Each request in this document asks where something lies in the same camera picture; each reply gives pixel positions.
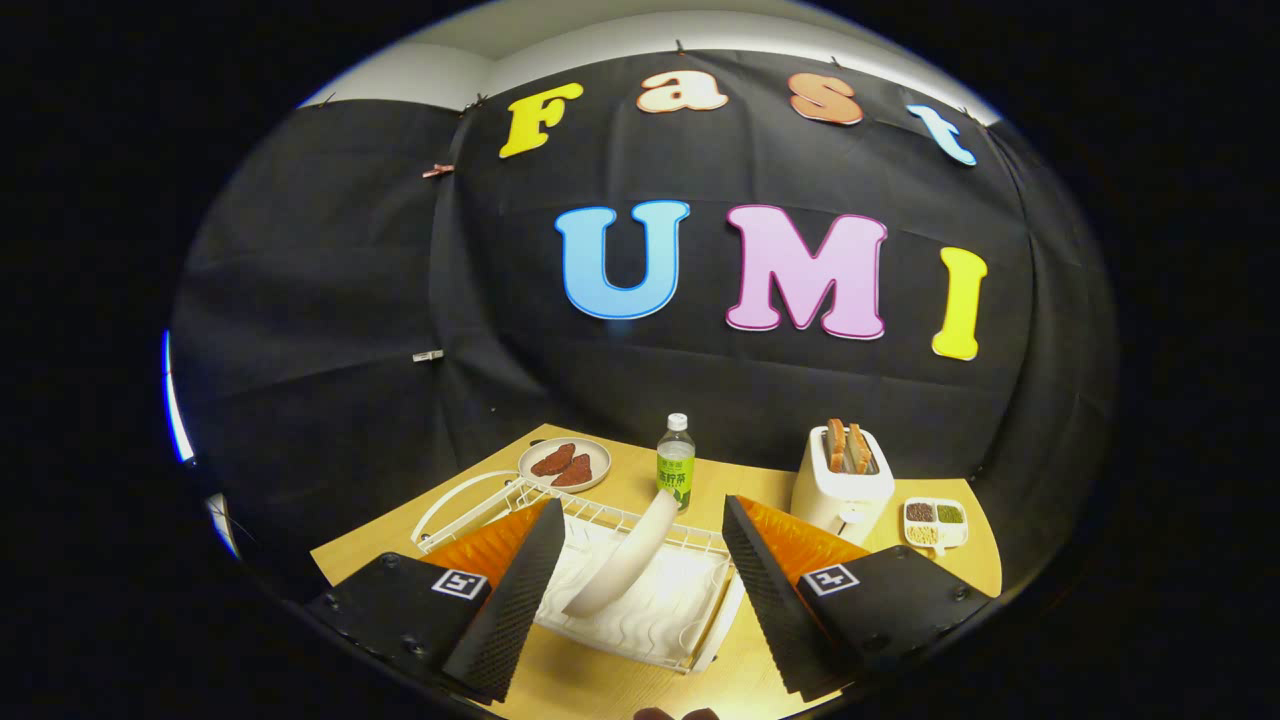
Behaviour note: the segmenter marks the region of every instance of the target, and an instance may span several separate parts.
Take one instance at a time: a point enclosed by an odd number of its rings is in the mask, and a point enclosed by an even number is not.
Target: water bottle
[[[694,489],[694,438],[689,436],[689,418],[684,413],[667,415],[667,434],[658,441],[658,489],[676,496],[677,512],[689,509]]]

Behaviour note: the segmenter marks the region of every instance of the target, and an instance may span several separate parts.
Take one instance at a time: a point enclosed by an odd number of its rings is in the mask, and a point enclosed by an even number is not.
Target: table
[[[445,492],[462,480],[495,470],[515,470],[520,456],[536,439],[581,437],[609,450],[613,462],[600,484],[580,495],[620,510],[643,514],[657,489],[657,452],[588,433],[544,424],[507,447],[431,488],[381,518],[356,528],[311,551],[325,578],[337,584],[387,551],[411,557],[422,552],[410,541],[413,525]],[[796,448],[796,466],[804,448]],[[481,480],[451,498],[424,528],[438,532],[468,509],[480,503],[513,478]],[[676,521],[710,530],[721,529],[726,495],[744,495],[782,510],[791,502],[796,473],[767,470],[730,462],[696,459],[694,493],[689,509]],[[1000,552],[978,498],[964,479],[896,479],[893,498],[863,546],[869,551],[905,544],[902,539],[902,501],[913,496],[945,497],[959,501],[968,511],[969,542],[937,557],[923,552],[938,565],[986,594],[1001,591]],[[773,665],[760,624],[744,597],[733,625],[724,638],[717,660],[698,674],[680,675],[617,655],[593,650],[540,626],[532,625],[511,682],[506,702],[489,710],[512,720],[631,720],[641,707],[660,707],[673,717],[700,707],[713,708],[721,717],[753,720],[786,717],[827,702],[837,693],[804,702],[787,694],[782,676]]]

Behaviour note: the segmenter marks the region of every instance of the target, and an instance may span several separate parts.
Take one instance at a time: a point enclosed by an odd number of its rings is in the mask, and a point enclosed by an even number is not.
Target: white sticker
[[[489,578],[485,578],[484,575],[463,573],[462,570],[449,570],[440,575],[439,580],[435,580],[431,589],[444,594],[472,600],[475,596],[480,594],[480,588],[483,588],[486,582],[489,582]]]
[[[804,579],[813,588],[813,592],[818,594],[831,594],[845,588],[851,588],[860,582],[844,565],[832,565],[831,568],[805,573]]]

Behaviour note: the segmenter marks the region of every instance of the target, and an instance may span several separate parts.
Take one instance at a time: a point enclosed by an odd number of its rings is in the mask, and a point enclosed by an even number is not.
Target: round plate
[[[547,475],[539,478],[534,474],[534,465],[541,462],[548,455],[559,450],[559,446],[572,442],[573,455],[579,456],[584,452],[591,459],[591,479],[585,483],[579,483],[576,486],[557,487],[556,489],[561,492],[582,492],[599,484],[604,479],[604,475],[609,474],[609,465],[613,459],[609,456],[609,451],[604,448],[603,445],[580,437],[558,437],[552,439],[544,439],[543,442],[530,447],[520,456],[520,475],[525,479],[532,480],[538,484],[550,486],[556,482],[557,475]]]

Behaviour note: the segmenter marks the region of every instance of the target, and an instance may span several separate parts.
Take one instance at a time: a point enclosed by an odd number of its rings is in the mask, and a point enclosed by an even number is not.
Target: dish rack
[[[462,489],[472,478],[456,489]],[[561,610],[604,565],[640,515],[591,502],[520,477],[435,534],[421,536],[442,497],[415,529],[424,553],[493,523],[544,497],[558,497],[564,511],[564,546],[534,621],[596,650],[658,665],[676,673],[700,673],[716,657],[742,602],[744,587],[718,532],[672,525],[635,584],[591,618]]]

